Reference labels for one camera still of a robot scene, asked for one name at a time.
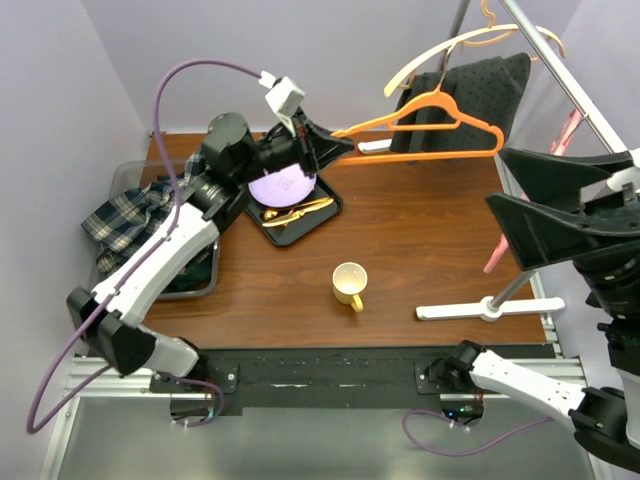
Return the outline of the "orange hanger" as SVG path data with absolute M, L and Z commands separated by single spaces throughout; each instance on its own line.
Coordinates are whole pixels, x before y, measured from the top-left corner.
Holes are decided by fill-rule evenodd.
M 448 116 L 454 119 L 452 123 L 439 124 L 414 124 L 400 125 L 398 121 L 411 113 L 424 108 L 438 108 L 443 110 Z M 491 134 L 495 140 L 495 146 L 490 150 L 452 150 L 436 152 L 416 152 L 416 153 L 388 153 L 365 155 L 354 158 L 339 160 L 339 163 L 349 165 L 374 165 L 384 163 L 399 163 L 409 161 L 435 161 L 452 160 L 465 158 L 486 158 L 496 155 L 504 146 L 505 138 L 502 130 L 487 122 L 461 112 L 454 98 L 441 91 L 439 88 L 420 94 L 408 101 L 399 110 L 353 125 L 347 129 L 337 130 L 331 134 L 332 137 L 346 138 L 361 132 L 366 132 L 375 127 L 384 126 L 389 132 L 430 132 L 430 131 L 450 131 L 458 129 L 462 124 L 469 125 L 480 131 Z

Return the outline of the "white wooden hanger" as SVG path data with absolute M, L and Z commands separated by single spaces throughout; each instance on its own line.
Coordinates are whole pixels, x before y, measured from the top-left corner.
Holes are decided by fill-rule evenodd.
M 450 47 L 455 46 L 461 42 L 471 40 L 477 36 L 489 34 L 489 33 L 498 33 L 498 32 L 507 32 L 507 31 L 515 31 L 518 30 L 519 27 L 514 24 L 500 24 L 496 25 L 492 28 L 484 27 L 476 30 L 472 30 L 466 32 L 464 34 L 460 34 L 456 37 L 448 39 L 446 41 L 437 44 L 430 49 L 424 51 L 411 61 L 409 61 L 406 65 L 404 65 L 385 85 L 383 89 L 383 93 L 385 97 L 390 97 L 396 89 L 400 87 L 402 82 L 407 79 L 411 73 L 414 73 L 422 64 L 430 60 L 432 57 L 440 54 L 443 51 L 448 50 Z

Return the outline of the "green plaid skirt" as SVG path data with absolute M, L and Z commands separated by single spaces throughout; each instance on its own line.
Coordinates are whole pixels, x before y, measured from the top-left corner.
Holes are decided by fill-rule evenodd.
M 201 284 L 211 280 L 214 251 L 202 250 L 167 285 L 164 294 L 181 293 L 196 290 Z

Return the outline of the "navy white plaid skirt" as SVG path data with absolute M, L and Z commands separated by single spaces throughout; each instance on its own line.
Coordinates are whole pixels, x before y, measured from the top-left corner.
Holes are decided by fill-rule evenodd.
M 100 274 L 115 273 L 155 233 L 175 204 L 170 177 L 162 175 L 141 188 L 110 198 L 91 213 L 81 227 L 100 244 L 96 259 Z

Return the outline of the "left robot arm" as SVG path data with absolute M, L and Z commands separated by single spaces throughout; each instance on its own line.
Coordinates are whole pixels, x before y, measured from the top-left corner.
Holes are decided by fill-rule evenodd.
M 177 193 L 163 224 L 116 273 L 67 297 L 79 337 L 121 376 L 148 368 L 171 375 L 185 392 L 200 390 L 207 380 L 203 354 L 181 338 L 144 327 L 150 307 L 245 210 L 249 183 L 291 165 L 312 176 L 353 148 L 351 140 L 316 125 L 302 110 L 290 127 L 279 124 L 260 140 L 241 115 L 215 117 L 199 149 L 204 171 Z

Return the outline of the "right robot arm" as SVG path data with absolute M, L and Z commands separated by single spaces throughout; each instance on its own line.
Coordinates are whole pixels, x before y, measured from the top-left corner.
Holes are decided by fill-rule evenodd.
M 592 456 L 639 469 L 639 153 L 563 157 L 516 148 L 500 159 L 521 188 L 487 204 L 524 271 L 568 263 L 559 287 L 573 301 L 560 320 L 563 350 L 585 386 L 556 380 L 472 341 L 432 363 L 427 377 L 459 393 L 506 395 L 565 426 Z

